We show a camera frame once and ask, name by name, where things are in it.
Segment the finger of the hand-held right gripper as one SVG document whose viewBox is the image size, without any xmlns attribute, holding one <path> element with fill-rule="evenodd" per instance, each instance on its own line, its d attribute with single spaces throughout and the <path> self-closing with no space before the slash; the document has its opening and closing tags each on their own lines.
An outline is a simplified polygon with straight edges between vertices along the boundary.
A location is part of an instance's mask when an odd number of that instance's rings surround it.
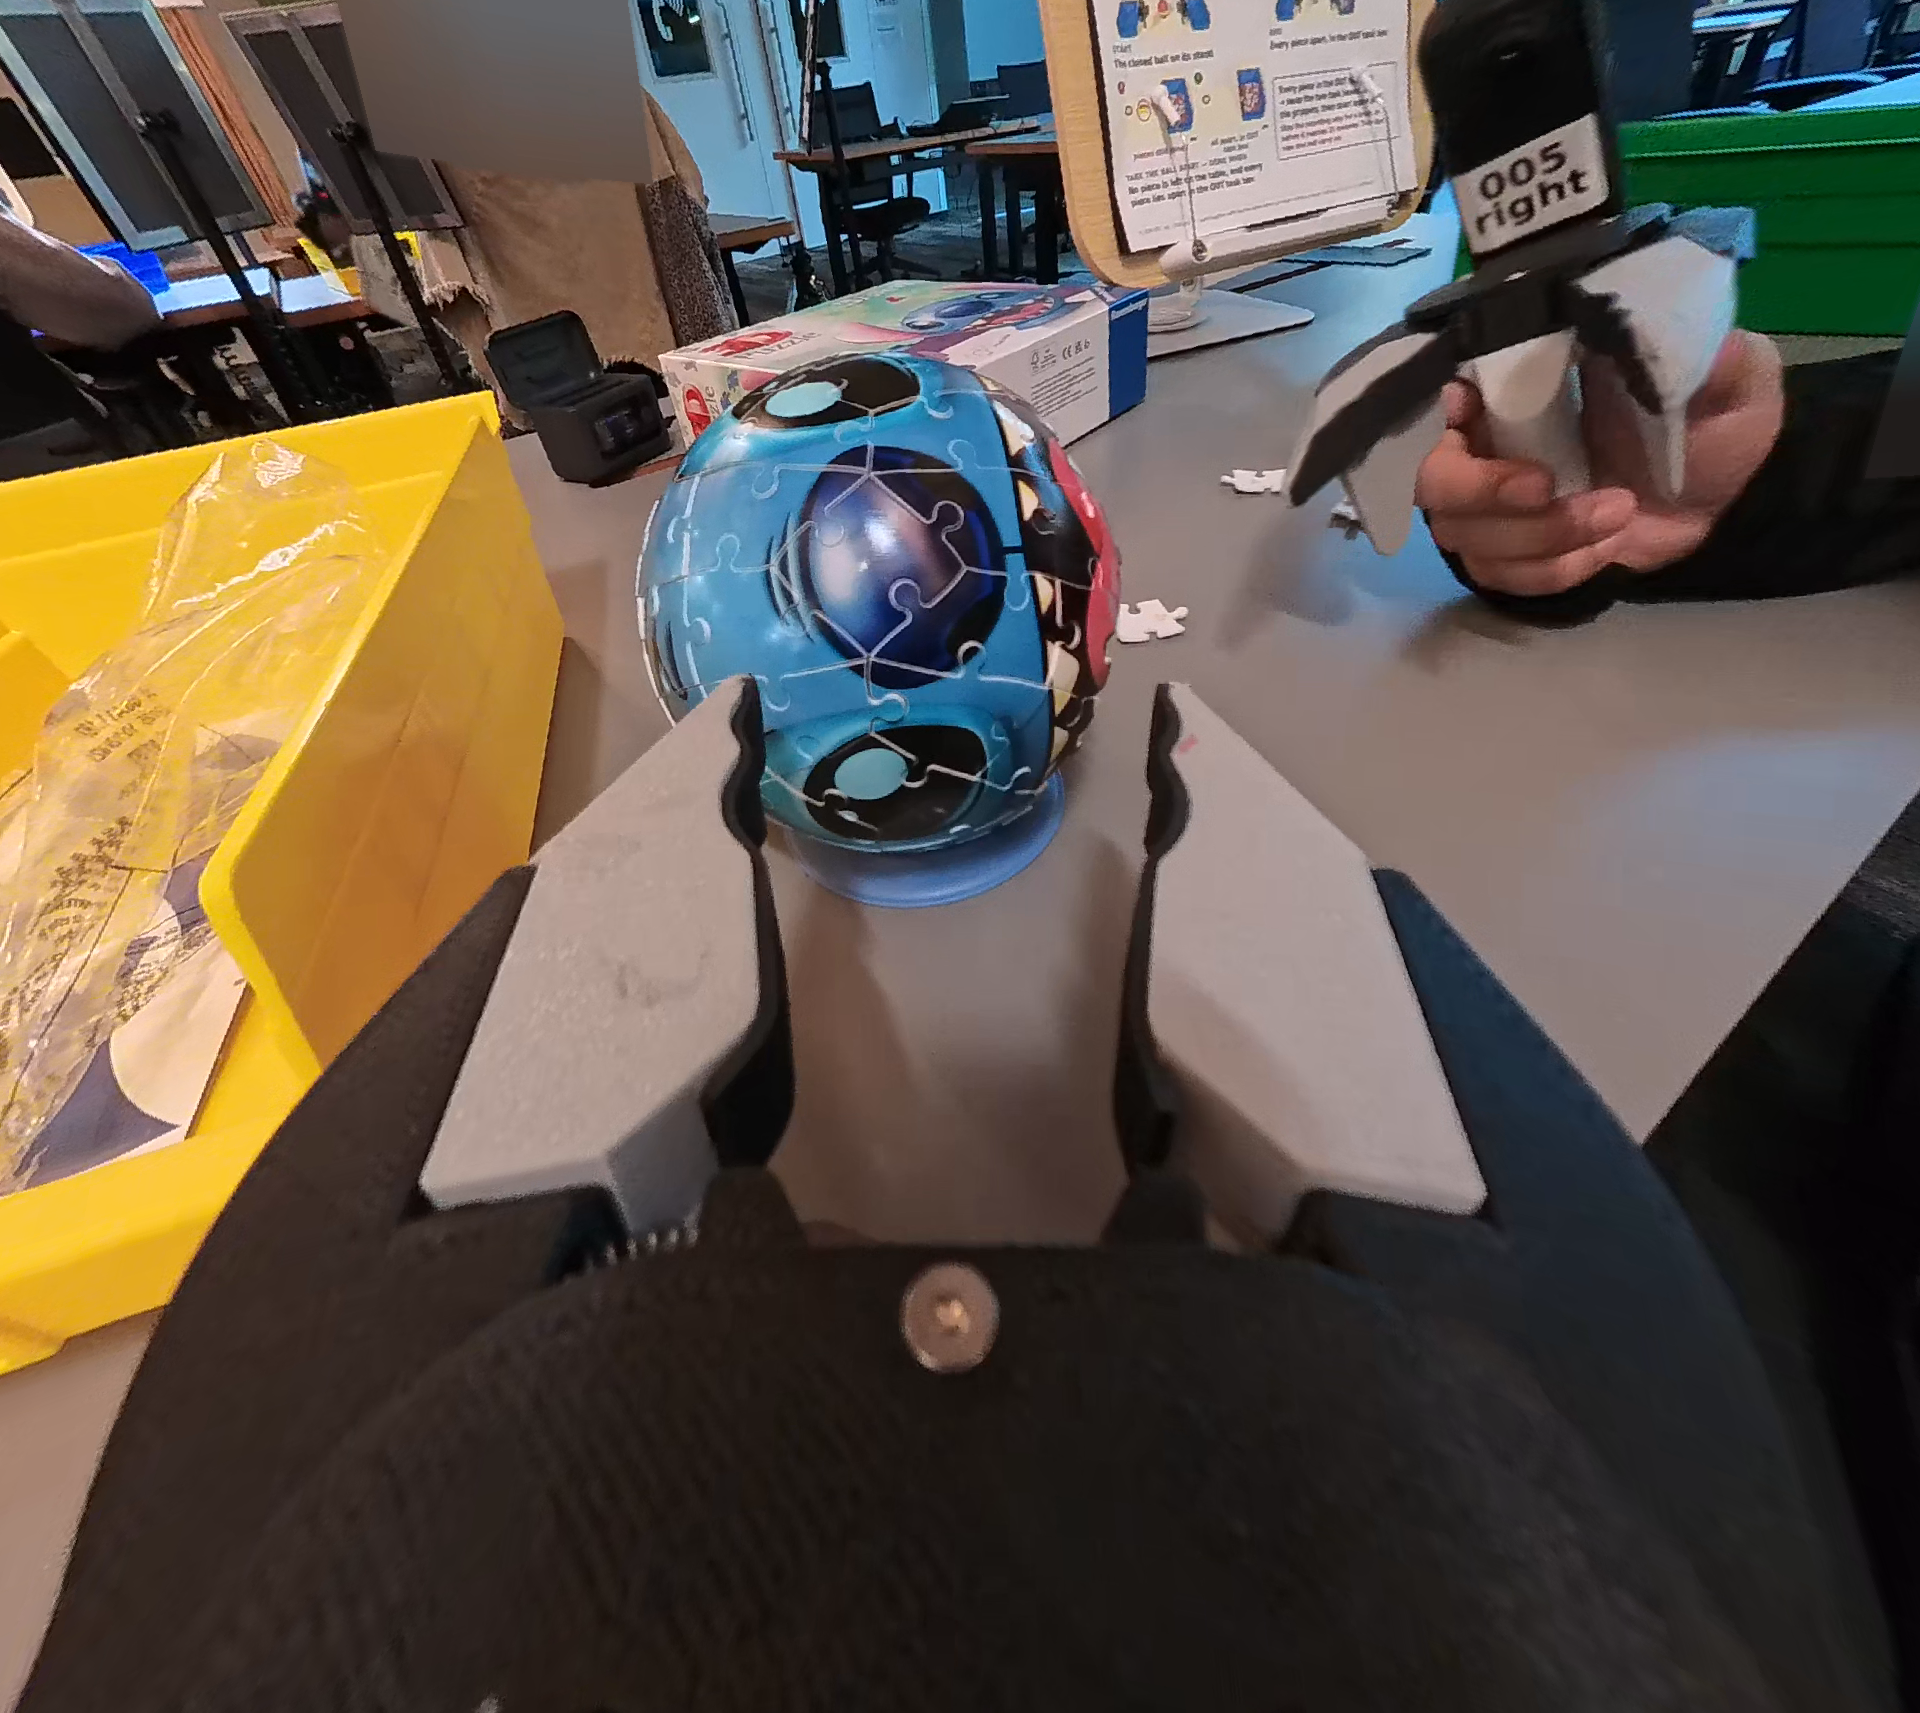
<svg viewBox="0 0 1920 1713">
<path fill-rule="evenodd" d="M 1337 360 L 1287 466 L 1289 505 L 1338 483 L 1372 549 L 1405 549 L 1422 466 L 1449 424 L 1447 394 L 1462 365 L 1455 338 L 1449 326 L 1398 323 Z"/>
<path fill-rule="evenodd" d="M 1689 415 L 1736 312 L 1739 260 L 1692 234 L 1665 234 L 1577 274 L 1580 439 L 1595 483 L 1677 500 L 1689 466 Z"/>
</svg>

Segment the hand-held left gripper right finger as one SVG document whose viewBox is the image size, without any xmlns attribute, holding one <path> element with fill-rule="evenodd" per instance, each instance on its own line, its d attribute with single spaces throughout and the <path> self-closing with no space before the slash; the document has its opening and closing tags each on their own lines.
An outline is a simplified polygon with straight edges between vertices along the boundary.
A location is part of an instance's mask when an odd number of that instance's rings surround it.
<svg viewBox="0 0 1920 1713">
<path fill-rule="evenodd" d="M 1189 1182 L 1237 1236 L 1309 1197 L 1478 1215 L 1477 1162 L 1381 878 L 1187 685 L 1155 695 L 1120 985 L 1128 1181 Z"/>
</svg>

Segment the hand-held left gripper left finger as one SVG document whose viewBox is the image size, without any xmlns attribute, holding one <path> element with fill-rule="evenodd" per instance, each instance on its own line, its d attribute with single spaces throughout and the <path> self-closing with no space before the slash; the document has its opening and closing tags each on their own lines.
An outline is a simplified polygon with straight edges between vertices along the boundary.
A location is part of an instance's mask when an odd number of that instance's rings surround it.
<svg viewBox="0 0 1920 1713">
<path fill-rule="evenodd" d="M 796 1101 L 758 686 L 725 681 L 533 866 L 420 1186 L 695 1213 Z"/>
</svg>

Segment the blue ball stand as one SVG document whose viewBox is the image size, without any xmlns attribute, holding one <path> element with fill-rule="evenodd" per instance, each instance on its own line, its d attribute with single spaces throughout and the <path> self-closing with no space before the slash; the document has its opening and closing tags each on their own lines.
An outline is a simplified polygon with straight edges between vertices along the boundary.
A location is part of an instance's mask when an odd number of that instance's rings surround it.
<svg viewBox="0 0 1920 1713">
<path fill-rule="evenodd" d="M 1057 773 L 1013 820 L 928 850 L 856 850 L 795 833 L 782 841 L 814 884 L 844 901 L 895 910 L 950 906 L 997 891 L 1040 860 L 1067 804 L 1067 780 Z"/>
</svg>

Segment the blue puzzle ball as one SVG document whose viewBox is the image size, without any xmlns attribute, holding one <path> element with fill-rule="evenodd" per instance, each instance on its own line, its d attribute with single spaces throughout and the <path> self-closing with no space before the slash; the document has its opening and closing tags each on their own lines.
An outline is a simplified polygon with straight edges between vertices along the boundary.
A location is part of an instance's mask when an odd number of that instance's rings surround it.
<svg viewBox="0 0 1920 1713">
<path fill-rule="evenodd" d="M 1123 616 L 1109 516 L 1044 418 L 892 351 L 748 392 L 686 450 L 641 556 L 668 712 L 753 678 L 769 814 L 863 859 L 955 850 L 1040 809 Z"/>
</svg>

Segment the person's right forearm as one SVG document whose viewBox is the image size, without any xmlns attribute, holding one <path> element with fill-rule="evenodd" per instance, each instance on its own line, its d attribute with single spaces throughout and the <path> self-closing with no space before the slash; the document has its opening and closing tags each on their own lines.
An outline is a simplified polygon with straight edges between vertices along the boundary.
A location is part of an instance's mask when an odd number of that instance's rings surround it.
<svg viewBox="0 0 1920 1713">
<path fill-rule="evenodd" d="M 1789 366 L 1785 428 L 1740 496 L 1689 556 L 1611 574 L 1613 598 L 1796 598 L 1916 579 L 1919 483 L 1869 475 L 1898 363 L 1877 352 Z"/>
</svg>

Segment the cartoon printed puzzle box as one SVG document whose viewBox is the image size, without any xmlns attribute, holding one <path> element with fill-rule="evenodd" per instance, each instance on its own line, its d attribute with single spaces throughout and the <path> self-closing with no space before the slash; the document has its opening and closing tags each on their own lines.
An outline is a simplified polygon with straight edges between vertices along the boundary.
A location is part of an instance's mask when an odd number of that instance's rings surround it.
<svg viewBox="0 0 1920 1713">
<path fill-rule="evenodd" d="M 964 366 L 1035 409 L 1068 444 L 1142 402 L 1146 294 L 1091 279 L 896 279 L 739 326 L 661 356 L 679 447 L 754 390 L 852 356 L 927 356 Z"/>
</svg>

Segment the person's right hand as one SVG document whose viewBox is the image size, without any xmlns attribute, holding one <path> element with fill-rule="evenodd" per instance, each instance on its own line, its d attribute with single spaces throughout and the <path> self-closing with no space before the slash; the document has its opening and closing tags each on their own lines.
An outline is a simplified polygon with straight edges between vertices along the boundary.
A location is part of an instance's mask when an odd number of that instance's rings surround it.
<svg viewBox="0 0 1920 1713">
<path fill-rule="evenodd" d="M 1785 416 L 1785 356 L 1760 333 L 1732 331 L 1689 402 L 1686 472 L 1667 498 L 1643 443 L 1643 410 L 1615 368 L 1583 377 L 1583 443 L 1592 487 L 1559 496 L 1530 462 L 1491 450 L 1473 382 L 1447 388 L 1447 432 L 1416 487 L 1434 544 L 1486 596 L 1575 593 L 1620 567 L 1655 572 L 1691 556 L 1732 508 L 1776 447 Z"/>
</svg>

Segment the green plastic bin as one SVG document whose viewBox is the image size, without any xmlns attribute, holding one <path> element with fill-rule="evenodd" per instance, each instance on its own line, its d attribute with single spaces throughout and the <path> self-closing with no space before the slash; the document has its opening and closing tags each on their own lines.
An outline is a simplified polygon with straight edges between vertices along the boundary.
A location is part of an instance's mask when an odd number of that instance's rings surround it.
<svg viewBox="0 0 1920 1713">
<path fill-rule="evenodd" d="M 1919 297 L 1916 80 L 1796 111 L 1689 114 L 1620 133 L 1637 204 L 1750 209 L 1740 326 L 1906 337 Z"/>
</svg>

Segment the white instruction sheet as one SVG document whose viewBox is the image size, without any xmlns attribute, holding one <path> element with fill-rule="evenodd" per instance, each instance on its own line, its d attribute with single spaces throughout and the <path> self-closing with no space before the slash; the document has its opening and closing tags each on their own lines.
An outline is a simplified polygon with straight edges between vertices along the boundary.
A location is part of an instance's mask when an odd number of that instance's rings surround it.
<svg viewBox="0 0 1920 1713">
<path fill-rule="evenodd" d="M 1191 263 L 1416 188 L 1414 0 L 1088 0 L 1119 243 Z"/>
</svg>

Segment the yellow plastic bin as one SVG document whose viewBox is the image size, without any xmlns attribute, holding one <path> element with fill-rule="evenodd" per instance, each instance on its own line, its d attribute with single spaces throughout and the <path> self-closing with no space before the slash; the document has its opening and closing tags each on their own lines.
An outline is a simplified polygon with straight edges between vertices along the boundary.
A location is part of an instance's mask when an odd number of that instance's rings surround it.
<svg viewBox="0 0 1920 1713">
<path fill-rule="evenodd" d="M 5 1373 L 162 1307 L 327 1065 L 533 846 L 565 623 L 493 394 L 281 439 L 353 483 L 386 572 L 208 863 L 250 994 L 193 1130 L 5 1198 Z"/>
</svg>

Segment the blue white leaflet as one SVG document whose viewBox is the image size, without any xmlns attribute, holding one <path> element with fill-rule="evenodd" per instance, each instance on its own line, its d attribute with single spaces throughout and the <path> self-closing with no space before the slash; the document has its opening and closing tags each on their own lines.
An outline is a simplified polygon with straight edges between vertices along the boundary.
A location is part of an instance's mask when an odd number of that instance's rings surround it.
<svg viewBox="0 0 1920 1713">
<path fill-rule="evenodd" d="M 109 1017 L 83 1029 L 87 1059 L 54 1106 L 16 1103 L 27 1027 L 5 990 L 5 1193 L 174 1147 L 197 1122 L 247 993 L 203 905 L 212 856 L 193 855 L 165 877 L 121 951 Z"/>
</svg>

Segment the instruction sheet on stand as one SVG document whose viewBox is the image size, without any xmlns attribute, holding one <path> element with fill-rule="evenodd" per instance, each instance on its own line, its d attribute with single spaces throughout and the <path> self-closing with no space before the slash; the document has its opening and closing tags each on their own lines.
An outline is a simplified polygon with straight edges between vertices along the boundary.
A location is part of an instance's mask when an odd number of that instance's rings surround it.
<svg viewBox="0 0 1920 1713">
<path fill-rule="evenodd" d="M 1091 0 L 1038 0 L 1068 233 L 1088 273 L 1105 285 L 1141 292 L 1196 287 L 1213 277 L 1287 260 L 1311 249 L 1375 239 L 1402 227 L 1414 214 L 1428 187 L 1428 169 L 1434 160 L 1428 94 L 1421 84 L 1421 70 L 1412 53 L 1433 5 L 1434 0 L 1412 0 L 1408 32 L 1408 86 L 1419 173 L 1414 191 L 1393 197 L 1389 211 L 1376 219 L 1323 216 L 1301 220 L 1285 230 L 1264 229 L 1257 230 L 1249 243 L 1226 244 L 1222 253 L 1191 263 L 1175 254 L 1164 254 L 1164 258 L 1135 254 L 1120 244 L 1107 147 L 1096 121 L 1098 91 Z"/>
</svg>

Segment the wooden top desk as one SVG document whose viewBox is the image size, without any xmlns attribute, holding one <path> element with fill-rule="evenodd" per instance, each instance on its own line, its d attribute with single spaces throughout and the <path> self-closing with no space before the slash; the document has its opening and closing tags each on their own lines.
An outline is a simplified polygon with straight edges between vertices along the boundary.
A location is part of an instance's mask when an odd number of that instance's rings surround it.
<svg viewBox="0 0 1920 1713">
<path fill-rule="evenodd" d="M 1020 281 L 1025 277 L 1020 268 L 1022 240 L 1028 233 L 1035 236 L 1033 273 L 1057 274 L 1061 270 L 1061 240 L 1067 220 L 1065 194 L 1055 184 L 1058 178 L 1058 149 L 1052 116 L 973 125 L 947 121 L 899 127 L 902 130 L 901 139 L 885 139 L 872 147 L 863 147 L 860 153 L 896 154 L 901 164 L 913 163 L 915 180 L 920 173 L 947 175 L 955 163 L 970 164 L 979 220 L 979 240 L 974 244 L 963 240 L 956 230 L 940 227 L 935 244 L 947 250 L 947 258 L 927 260 L 913 239 L 933 220 L 947 219 L 944 212 L 931 209 L 931 219 L 899 240 L 901 277 L 927 281 L 999 281 L 1011 277 Z M 872 270 L 859 277 L 844 266 L 844 254 L 835 250 L 830 225 L 823 219 L 820 175 L 830 164 L 847 164 L 840 142 L 833 142 L 830 154 L 816 147 L 785 149 L 776 150 L 773 159 L 791 175 L 806 175 L 812 180 L 812 200 L 826 236 L 833 292 L 844 297 L 868 285 L 878 285 L 880 281 Z"/>
</svg>

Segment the clear plastic bag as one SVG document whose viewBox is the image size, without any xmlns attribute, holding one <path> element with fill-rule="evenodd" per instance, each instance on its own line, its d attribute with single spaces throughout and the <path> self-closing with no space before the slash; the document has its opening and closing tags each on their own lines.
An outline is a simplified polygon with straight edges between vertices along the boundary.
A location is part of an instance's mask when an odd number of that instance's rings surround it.
<svg viewBox="0 0 1920 1713">
<path fill-rule="evenodd" d="M 5 990 L 23 1106 L 54 1106 L 167 875 L 217 848 L 325 688 L 386 570 L 360 495 L 272 440 L 219 458 L 160 530 L 136 624 L 5 780 Z"/>
</svg>

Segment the black device with display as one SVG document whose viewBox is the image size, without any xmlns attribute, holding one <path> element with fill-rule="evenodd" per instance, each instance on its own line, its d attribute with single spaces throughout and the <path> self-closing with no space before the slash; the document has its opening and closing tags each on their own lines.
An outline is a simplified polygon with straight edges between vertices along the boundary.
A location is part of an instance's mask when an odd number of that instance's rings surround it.
<svg viewBox="0 0 1920 1713">
<path fill-rule="evenodd" d="M 567 485 L 615 485 L 675 448 L 661 379 L 632 360 L 602 360 L 575 311 L 493 333 L 486 360 L 517 423 Z"/>
</svg>

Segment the wooden top table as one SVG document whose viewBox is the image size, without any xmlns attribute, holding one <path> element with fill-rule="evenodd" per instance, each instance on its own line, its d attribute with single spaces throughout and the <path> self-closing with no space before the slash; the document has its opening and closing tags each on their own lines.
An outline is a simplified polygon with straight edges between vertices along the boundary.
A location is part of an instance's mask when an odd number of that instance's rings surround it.
<svg viewBox="0 0 1920 1713">
<path fill-rule="evenodd" d="M 801 229 L 785 216 L 739 214 L 709 211 L 709 230 L 722 263 L 726 292 L 733 301 L 735 321 L 740 326 L 753 324 L 754 314 L 750 298 L 740 279 L 740 258 L 763 250 L 786 250 L 803 239 Z"/>
</svg>

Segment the beige patterned cloth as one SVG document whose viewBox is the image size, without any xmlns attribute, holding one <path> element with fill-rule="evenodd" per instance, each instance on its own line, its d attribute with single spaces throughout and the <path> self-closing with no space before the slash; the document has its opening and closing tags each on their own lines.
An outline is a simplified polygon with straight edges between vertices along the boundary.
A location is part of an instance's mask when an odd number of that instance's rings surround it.
<svg viewBox="0 0 1920 1713">
<path fill-rule="evenodd" d="M 493 334 L 570 311 L 606 366 L 661 356 L 739 326 L 700 169 L 646 99 L 657 178 L 536 180 L 438 164 L 458 211 L 467 277 L 430 297 L 446 331 L 498 382 Z"/>
</svg>

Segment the black chair with grey cushion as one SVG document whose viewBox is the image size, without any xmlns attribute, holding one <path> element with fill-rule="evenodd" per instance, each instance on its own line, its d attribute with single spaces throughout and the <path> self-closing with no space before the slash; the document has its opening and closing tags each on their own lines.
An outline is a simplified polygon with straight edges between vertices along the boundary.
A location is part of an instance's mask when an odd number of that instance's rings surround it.
<svg viewBox="0 0 1920 1713">
<path fill-rule="evenodd" d="M 123 456 L 126 427 L 49 346 L 115 355 L 162 324 L 126 270 L 5 212 L 2 478 Z"/>
</svg>

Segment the dark framed panel on stand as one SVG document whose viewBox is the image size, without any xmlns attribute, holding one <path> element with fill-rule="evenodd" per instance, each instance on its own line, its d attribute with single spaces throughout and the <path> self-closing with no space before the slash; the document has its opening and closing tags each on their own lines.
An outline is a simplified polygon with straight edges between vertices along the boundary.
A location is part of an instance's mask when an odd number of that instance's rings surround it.
<svg viewBox="0 0 1920 1713">
<path fill-rule="evenodd" d="M 460 342 L 438 324 L 401 239 L 403 233 L 457 230 L 462 219 L 436 164 L 375 142 L 338 4 L 257 8 L 225 14 L 223 21 L 350 233 L 379 243 L 445 388 L 472 392 L 476 379 Z"/>
<path fill-rule="evenodd" d="M 282 409 L 338 415 L 327 371 L 239 243 L 274 222 L 153 0 L 2 0 L 2 60 L 67 170 L 128 249 L 206 244 Z"/>
</svg>

